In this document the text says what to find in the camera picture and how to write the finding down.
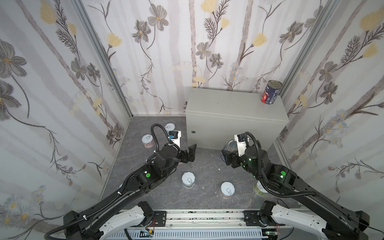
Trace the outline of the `blue soup can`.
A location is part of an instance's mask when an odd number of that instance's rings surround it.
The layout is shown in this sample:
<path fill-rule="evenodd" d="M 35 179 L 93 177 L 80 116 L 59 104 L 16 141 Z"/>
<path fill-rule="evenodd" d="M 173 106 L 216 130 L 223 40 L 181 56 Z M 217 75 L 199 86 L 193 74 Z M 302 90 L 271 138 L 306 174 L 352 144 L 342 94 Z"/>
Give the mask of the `blue soup can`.
<path fill-rule="evenodd" d="M 234 152 L 238 150 L 237 141 L 235 139 L 228 140 L 224 148 L 220 152 L 220 157 L 222 161 L 224 162 L 226 160 L 226 157 L 223 153 L 223 151 L 229 151 Z"/>

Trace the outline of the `grey-label small can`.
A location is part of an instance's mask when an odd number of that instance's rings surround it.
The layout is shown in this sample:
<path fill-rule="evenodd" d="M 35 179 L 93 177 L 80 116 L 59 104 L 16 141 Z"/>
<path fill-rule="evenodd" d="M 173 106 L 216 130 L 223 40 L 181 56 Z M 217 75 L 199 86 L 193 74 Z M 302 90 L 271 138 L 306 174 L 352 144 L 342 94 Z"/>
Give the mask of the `grey-label small can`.
<path fill-rule="evenodd" d="M 182 175 L 182 184 L 185 188 L 192 188 L 195 185 L 195 175 L 192 172 L 186 172 Z"/>

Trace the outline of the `red and navy tall can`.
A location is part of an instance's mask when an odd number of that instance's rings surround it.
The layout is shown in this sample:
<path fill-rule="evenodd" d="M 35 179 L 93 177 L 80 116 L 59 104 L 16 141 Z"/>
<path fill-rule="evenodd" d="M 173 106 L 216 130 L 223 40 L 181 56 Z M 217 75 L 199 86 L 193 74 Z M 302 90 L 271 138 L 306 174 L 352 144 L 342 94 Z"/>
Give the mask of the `red and navy tall can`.
<path fill-rule="evenodd" d="M 283 84 L 280 81 L 270 80 L 268 81 L 264 93 L 262 95 L 261 101 L 265 104 L 271 105 L 275 102 L 279 96 Z"/>

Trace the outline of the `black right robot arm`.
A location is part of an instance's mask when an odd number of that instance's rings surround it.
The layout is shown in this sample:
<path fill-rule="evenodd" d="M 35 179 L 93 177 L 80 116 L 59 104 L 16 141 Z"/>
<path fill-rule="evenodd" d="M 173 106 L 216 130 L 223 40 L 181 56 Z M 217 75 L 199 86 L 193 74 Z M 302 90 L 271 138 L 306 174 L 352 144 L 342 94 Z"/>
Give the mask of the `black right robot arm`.
<path fill-rule="evenodd" d="M 367 240 L 365 230 L 370 217 L 363 211 L 354 212 L 316 191 L 295 172 L 283 165 L 272 164 L 260 142 L 245 132 L 235 137 L 237 150 L 223 149 L 225 163 L 232 168 L 241 167 L 250 173 L 270 195 L 292 198 L 312 214 L 285 208 L 275 202 L 265 201 L 257 214 L 245 220 L 259 227 L 288 225 L 306 231 L 323 240 Z"/>

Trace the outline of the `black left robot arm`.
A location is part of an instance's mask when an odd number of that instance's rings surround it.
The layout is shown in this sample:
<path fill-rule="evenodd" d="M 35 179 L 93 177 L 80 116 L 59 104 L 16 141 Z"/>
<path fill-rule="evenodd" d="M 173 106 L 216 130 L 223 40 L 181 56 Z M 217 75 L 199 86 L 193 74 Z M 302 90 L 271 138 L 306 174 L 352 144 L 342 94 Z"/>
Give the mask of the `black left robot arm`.
<path fill-rule="evenodd" d="M 100 240 L 106 235 L 101 227 L 108 220 L 130 202 L 162 184 L 180 162 L 189 163 L 195 160 L 197 146 L 193 144 L 187 150 L 181 150 L 162 125 L 153 124 L 151 135 L 156 149 L 143 166 L 130 173 L 115 192 L 99 203 L 80 213 L 67 213 L 63 218 L 63 226 L 48 231 L 44 238 L 53 240 L 55 233 L 64 231 L 67 240 Z"/>

